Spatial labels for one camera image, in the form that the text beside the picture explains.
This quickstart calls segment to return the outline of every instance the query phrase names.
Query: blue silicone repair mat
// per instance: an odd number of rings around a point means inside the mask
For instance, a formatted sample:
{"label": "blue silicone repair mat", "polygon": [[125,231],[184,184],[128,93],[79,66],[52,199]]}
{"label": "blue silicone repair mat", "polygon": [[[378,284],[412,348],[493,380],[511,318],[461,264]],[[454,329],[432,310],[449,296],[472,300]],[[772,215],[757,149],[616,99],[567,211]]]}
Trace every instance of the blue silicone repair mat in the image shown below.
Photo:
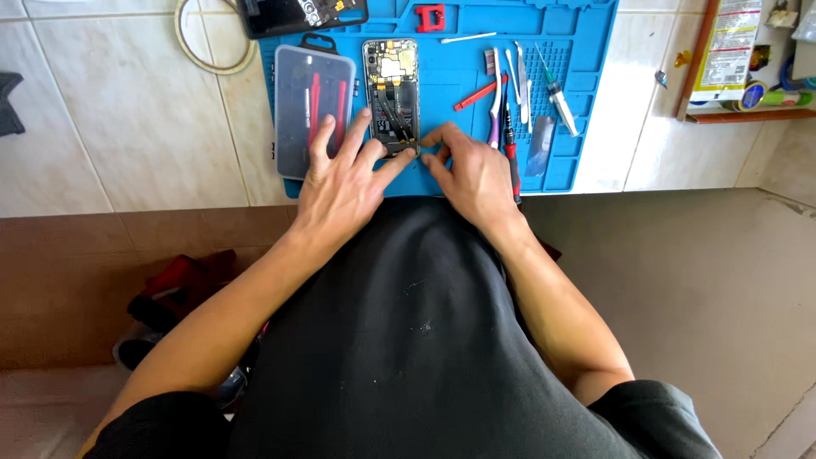
{"label": "blue silicone repair mat", "polygon": [[[427,133],[451,120],[474,138],[486,141],[490,130],[488,110],[493,104],[493,94],[459,112],[454,111],[454,105],[495,81],[495,76],[486,74],[484,51],[497,47],[502,59],[502,71],[507,72],[508,62],[504,50],[511,50],[515,61],[517,53],[513,41],[517,40],[524,48],[527,75],[533,81],[530,105],[533,119],[550,116],[559,120],[555,107],[548,100],[543,65],[534,47],[534,44],[538,44],[550,70],[564,87],[564,95],[575,116],[575,126],[580,135],[570,137],[563,123],[557,121],[546,173],[543,176],[525,176],[531,135],[527,126],[521,125],[518,105],[513,103],[515,97],[510,96],[518,145],[521,193],[564,193],[572,189],[601,80],[618,0],[448,1],[445,2],[446,28],[431,33],[416,32],[420,18],[415,12],[417,6],[431,3],[369,0],[368,4],[370,18],[365,24],[318,31],[319,34],[331,36],[337,43],[338,53],[353,59],[357,64],[357,79],[361,86],[358,95],[354,97],[353,113],[366,106],[363,42],[371,39],[413,38],[419,47],[421,133]],[[440,38],[486,32],[498,34],[462,42],[439,43]],[[297,46],[301,38],[302,34],[295,34],[259,40],[273,113],[275,48],[280,44]],[[290,198],[296,198],[302,182],[288,179],[284,181],[286,194]],[[415,160],[386,189],[385,194],[436,196],[441,195],[441,191],[423,164]]]}

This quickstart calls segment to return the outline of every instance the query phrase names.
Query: right hand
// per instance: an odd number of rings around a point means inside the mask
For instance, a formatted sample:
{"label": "right hand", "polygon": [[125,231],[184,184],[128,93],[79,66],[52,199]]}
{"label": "right hand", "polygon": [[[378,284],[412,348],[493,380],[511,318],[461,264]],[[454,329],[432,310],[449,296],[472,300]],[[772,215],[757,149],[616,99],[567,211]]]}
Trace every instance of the right hand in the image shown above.
{"label": "right hand", "polygon": [[[497,227],[523,218],[512,196],[510,162],[497,149],[465,135],[449,121],[422,139],[423,147],[442,143],[436,155],[422,162],[437,179],[457,212],[490,237]],[[445,168],[453,158],[450,170]]]}

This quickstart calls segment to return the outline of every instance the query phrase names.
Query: brush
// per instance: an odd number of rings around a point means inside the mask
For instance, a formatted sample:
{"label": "brush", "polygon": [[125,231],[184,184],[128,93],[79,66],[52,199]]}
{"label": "brush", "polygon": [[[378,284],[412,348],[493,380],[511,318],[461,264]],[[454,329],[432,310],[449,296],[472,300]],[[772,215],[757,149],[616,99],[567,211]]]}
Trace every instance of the brush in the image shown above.
{"label": "brush", "polygon": [[485,63],[487,74],[496,76],[496,97],[493,99],[493,106],[490,107],[490,136],[487,144],[497,149],[499,147],[499,109],[502,104],[502,70],[499,59],[499,49],[485,51]]}

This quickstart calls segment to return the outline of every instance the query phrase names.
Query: left hand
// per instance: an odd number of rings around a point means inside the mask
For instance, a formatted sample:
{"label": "left hand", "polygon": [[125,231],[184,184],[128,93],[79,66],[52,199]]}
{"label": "left hand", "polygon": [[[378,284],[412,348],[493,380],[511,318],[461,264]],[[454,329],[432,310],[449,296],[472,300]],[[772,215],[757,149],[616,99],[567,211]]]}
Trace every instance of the left hand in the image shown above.
{"label": "left hand", "polygon": [[373,171],[385,149],[373,139],[360,150],[370,122],[371,110],[360,110],[337,156],[329,159],[326,145],[335,131],[335,118],[326,115],[309,148],[311,166],[300,190],[298,216],[290,232],[306,235],[328,257],[371,220],[383,202],[385,187],[416,155],[413,149],[405,149]]}

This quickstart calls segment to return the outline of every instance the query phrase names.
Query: person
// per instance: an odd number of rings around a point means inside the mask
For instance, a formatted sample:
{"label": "person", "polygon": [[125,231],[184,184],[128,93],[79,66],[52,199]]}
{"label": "person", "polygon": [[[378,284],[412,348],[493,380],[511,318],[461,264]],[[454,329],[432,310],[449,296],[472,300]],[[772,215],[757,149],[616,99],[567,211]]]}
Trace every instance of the person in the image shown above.
{"label": "person", "polygon": [[[721,457],[687,395],[635,380],[498,150],[446,123],[421,141],[446,200],[384,201],[415,151],[373,171],[370,120],[329,159],[326,116],[289,231],[158,343],[80,457]],[[228,422],[208,394],[267,322]]]}

